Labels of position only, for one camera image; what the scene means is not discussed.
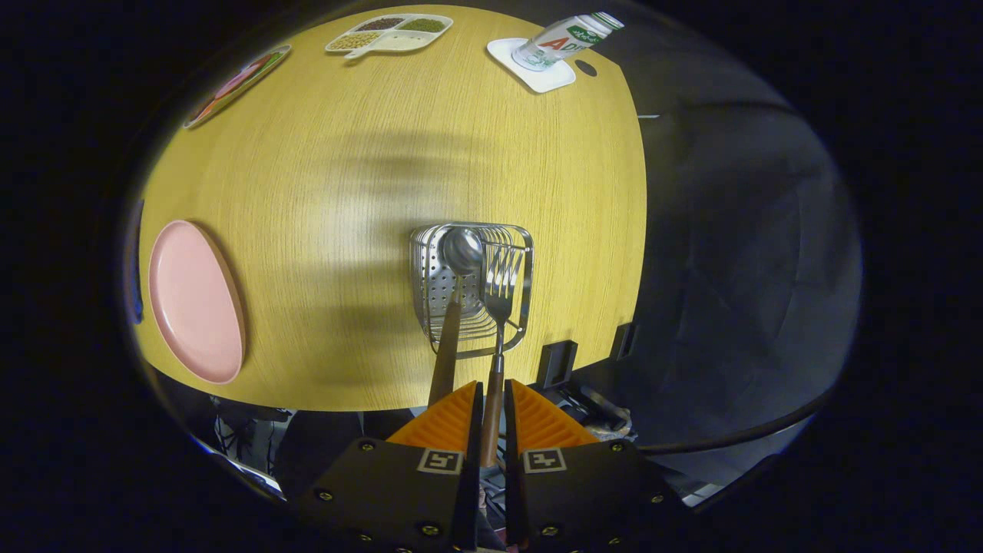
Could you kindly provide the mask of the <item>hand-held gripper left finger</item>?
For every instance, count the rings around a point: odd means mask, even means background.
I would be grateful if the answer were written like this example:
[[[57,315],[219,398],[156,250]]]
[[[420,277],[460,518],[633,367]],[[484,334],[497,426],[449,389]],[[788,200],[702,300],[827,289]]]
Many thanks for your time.
[[[460,386],[386,440],[359,437],[293,505],[335,552],[477,549],[482,384]]]

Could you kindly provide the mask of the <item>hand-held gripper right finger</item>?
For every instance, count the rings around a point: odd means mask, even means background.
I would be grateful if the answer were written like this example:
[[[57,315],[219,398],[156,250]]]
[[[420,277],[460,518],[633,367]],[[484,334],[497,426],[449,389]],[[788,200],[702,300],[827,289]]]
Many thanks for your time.
[[[529,386],[505,383],[506,532],[520,552],[681,552],[684,506],[624,439],[600,441]]]

